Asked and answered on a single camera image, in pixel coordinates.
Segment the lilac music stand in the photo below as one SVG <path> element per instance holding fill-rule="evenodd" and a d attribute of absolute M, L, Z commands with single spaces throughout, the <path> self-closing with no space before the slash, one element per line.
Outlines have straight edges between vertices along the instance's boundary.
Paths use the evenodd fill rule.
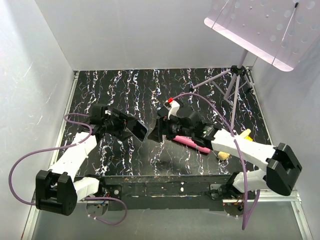
<path fill-rule="evenodd" d="M 242 48 L 270 128 L 308 128 L 320 118 L 320 3 L 212 0 L 201 26 Z"/>

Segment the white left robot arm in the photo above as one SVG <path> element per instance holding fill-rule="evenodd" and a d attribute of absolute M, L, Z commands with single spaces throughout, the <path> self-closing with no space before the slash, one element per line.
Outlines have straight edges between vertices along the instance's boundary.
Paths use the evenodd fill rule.
<path fill-rule="evenodd" d="M 104 104 L 95 104 L 80 126 L 70 146 L 48 170 L 40 170 L 35 178 L 35 206 L 38 210 L 69 216 L 78 201 L 87 197 L 101 200 L 106 187 L 99 176 L 89 175 L 76 180 L 77 172 L 89 153 L 111 135 L 120 141 L 134 136 L 145 139 L 147 128 L 132 114 Z"/>

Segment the pink toy microphone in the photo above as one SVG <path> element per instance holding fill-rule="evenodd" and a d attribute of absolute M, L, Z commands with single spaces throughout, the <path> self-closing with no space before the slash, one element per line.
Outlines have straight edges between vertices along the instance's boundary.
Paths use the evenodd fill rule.
<path fill-rule="evenodd" d="M 207 147 L 201 147 L 199 145 L 197 145 L 192 139 L 188 138 L 188 137 L 185 137 L 185 136 L 179 136 L 177 135 L 173 141 L 175 142 L 178 142 L 180 144 L 183 144 L 183 145 L 186 145 L 188 147 L 191 147 L 195 150 L 198 150 L 200 151 L 201 153 L 204 153 L 204 154 L 209 154 L 210 153 L 210 149 L 207 148 Z"/>

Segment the cream wooden toy microphone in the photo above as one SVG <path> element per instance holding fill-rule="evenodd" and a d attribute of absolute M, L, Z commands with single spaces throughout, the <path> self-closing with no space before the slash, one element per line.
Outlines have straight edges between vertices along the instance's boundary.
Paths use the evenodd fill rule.
<path fill-rule="evenodd" d="M 249 128 L 247 128 L 246 130 L 244 130 L 239 136 L 242 137 L 243 139 L 245 139 L 246 136 L 250 136 L 251 130 Z M 226 152 L 222 152 L 220 151 L 217 155 L 218 159 L 220 161 L 225 161 L 230 157 L 229 153 Z"/>

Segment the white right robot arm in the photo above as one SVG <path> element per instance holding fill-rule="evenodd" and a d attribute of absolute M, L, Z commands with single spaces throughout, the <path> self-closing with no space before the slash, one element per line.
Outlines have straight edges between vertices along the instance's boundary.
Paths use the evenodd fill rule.
<path fill-rule="evenodd" d="M 257 166 L 258 169 L 235 172 L 220 188 L 222 194 L 237 199 L 245 192 L 271 190 L 289 196 L 302 172 L 302 166 L 292 148 L 284 143 L 278 146 L 261 144 L 232 136 L 227 130 L 201 120 L 190 106 L 170 98 L 157 112 L 158 118 L 148 139 L 161 143 L 177 136 L 188 137 L 200 147 L 228 153 Z"/>

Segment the yellow toy brick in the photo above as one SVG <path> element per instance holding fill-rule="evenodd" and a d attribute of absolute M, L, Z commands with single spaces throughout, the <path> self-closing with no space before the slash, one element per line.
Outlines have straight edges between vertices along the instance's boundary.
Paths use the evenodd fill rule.
<path fill-rule="evenodd" d="M 245 137 L 246 140 L 253 141 L 253 139 L 248 135 Z"/>

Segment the phone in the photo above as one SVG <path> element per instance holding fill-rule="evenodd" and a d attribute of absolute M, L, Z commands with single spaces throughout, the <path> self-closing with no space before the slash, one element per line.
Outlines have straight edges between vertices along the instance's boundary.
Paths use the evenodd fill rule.
<path fill-rule="evenodd" d="M 131 132 L 140 142 L 144 142 L 149 130 L 140 120 L 134 120 Z"/>

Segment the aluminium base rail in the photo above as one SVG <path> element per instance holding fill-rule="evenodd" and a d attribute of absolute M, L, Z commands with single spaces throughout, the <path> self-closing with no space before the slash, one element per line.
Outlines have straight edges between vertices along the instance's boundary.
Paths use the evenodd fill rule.
<path fill-rule="evenodd" d="M 36 229 L 36 223 L 40 211 L 46 211 L 61 215 L 70 215 L 76 207 L 76 194 L 68 194 L 67 197 L 56 195 L 35 195 L 34 205 L 30 206 L 28 217 L 21 235 L 21 240 L 31 240 Z"/>

